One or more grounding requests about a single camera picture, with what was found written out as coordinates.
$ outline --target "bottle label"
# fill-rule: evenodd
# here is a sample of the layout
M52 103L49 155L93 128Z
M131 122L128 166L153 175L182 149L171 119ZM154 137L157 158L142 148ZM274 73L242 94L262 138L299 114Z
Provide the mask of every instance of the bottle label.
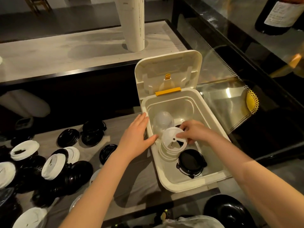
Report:
M264 23L275 27L291 27L303 11L304 4L277 1Z

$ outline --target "bottle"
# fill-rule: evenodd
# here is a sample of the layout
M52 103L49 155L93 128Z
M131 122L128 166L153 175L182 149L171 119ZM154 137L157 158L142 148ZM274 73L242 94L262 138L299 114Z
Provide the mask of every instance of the bottle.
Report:
M296 30L304 31L304 12L301 14L301 16L298 18L298 20L292 27Z
M268 35L286 33L304 11L304 0L268 0L255 29Z

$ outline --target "gray floor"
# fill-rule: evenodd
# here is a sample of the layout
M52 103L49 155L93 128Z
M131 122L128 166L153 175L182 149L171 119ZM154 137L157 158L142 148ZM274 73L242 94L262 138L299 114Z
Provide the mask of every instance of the gray floor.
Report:
M172 3L172 0L146 2L145 21L170 20ZM0 15L0 42L114 25L120 25L114 2L54 9L51 13L41 11L38 17L31 12Z

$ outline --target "person's right hand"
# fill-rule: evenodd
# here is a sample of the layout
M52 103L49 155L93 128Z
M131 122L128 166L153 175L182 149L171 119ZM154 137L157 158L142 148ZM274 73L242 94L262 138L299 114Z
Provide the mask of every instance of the person's right hand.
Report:
M180 129L185 132L178 133L177 138L188 138L188 144L193 144L197 140L207 140L207 135L213 131L196 120L185 121L180 125Z

